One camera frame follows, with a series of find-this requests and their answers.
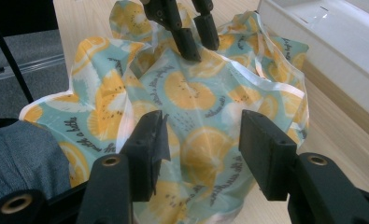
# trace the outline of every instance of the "floor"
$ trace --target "floor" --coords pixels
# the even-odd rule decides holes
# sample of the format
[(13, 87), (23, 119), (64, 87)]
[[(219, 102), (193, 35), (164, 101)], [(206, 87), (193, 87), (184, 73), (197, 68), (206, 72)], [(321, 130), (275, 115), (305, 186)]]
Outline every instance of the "floor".
[[(19, 66), (56, 55), (63, 55), (58, 30), (28, 35), (14, 35), (6, 37), (5, 40)], [(9, 68), (1, 50), (0, 67)], [(64, 60), (60, 60), (58, 63), (46, 68), (25, 73), (23, 76), (35, 100), (68, 89)], [(1, 118), (17, 118), (21, 113), (21, 109), (27, 104), (28, 102), (15, 77), (0, 80)]]

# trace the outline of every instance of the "blue jeans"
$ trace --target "blue jeans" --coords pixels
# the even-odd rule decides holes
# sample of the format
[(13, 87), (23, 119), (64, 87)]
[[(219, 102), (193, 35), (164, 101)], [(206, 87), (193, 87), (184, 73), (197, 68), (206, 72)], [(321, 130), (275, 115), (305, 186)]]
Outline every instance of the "blue jeans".
[(0, 128), (0, 198), (39, 189), (49, 199), (70, 189), (68, 174), (68, 160), (48, 131), (23, 121)]

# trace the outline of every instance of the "wooden table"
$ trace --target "wooden table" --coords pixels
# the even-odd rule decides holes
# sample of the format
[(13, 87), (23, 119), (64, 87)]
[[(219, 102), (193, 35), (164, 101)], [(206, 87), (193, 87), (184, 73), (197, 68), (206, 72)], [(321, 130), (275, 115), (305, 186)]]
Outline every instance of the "wooden table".
[[(190, 0), (179, 2), (193, 8)], [(82, 39), (93, 35), (112, 37), (108, 17), (114, 3), (115, 0), (54, 0), (67, 72)], [(212, 14), (219, 26), (230, 21), (235, 14), (257, 9), (259, 0), (215, 0), (214, 4)], [(312, 65), (306, 63), (304, 70), (310, 128), (298, 153), (309, 151), (330, 157), (356, 187), (369, 191), (369, 134), (330, 100), (332, 97), (320, 90), (323, 89), (321, 84), (309, 81), (318, 80), (316, 77), (320, 76)], [(247, 196), (234, 223), (290, 223), (287, 203), (266, 201), (256, 186)]]

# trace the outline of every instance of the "plastic bag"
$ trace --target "plastic bag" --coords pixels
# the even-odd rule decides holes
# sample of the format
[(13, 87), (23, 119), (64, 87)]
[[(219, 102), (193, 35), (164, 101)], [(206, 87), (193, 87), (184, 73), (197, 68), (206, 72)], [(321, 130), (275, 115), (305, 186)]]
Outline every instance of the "plastic bag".
[(54, 134), (75, 186), (95, 159), (120, 151), (143, 114), (161, 109), (169, 114), (172, 160), (163, 162), (150, 202), (134, 203), (137, 222), (228, 222), (253, 182), (238, 151), (241, 111), (263, 113), (299, 146), (305, 139), (305, 78), (297, 68), (307, 46), (269, 37), (259, 15), (246, 12), (218, 29), (219, 50), (210, 51), (193, 14), (182, 5), (179, 11), (199, 43), (200, 63), (182, 59), (170, 33), (140, 5), (117, 2), (110, 16), (116, 39), (82, 41), (70, 90), (26, 106), (21, 119)]

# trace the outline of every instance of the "metal ring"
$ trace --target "metal ring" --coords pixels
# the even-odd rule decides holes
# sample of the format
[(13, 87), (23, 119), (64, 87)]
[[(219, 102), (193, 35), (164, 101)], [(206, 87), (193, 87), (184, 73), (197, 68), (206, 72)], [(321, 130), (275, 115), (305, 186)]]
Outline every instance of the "metal ring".
[(316, 156), (316, 155), (308, 156), (308, 160), (310, 162), (312, 162), (313, 164), (316, 164), (316, 165), (327, 165), (328, 164), (328, 162), (326, 160), (324, 160), (322, 157)]
[(102, 163), (103, 163), (104, 166), (113, 166), (113, 165), (116, 165), (116, 164), (120, 163), (120, 158), (109, 157), (109, 158), (103, 160)]
[(30, 194), (22, 194), (11, 198), (3, 204), (1, 212), (3, 214), (17, 213), (26, 208), (33, 201), (33, 197)]

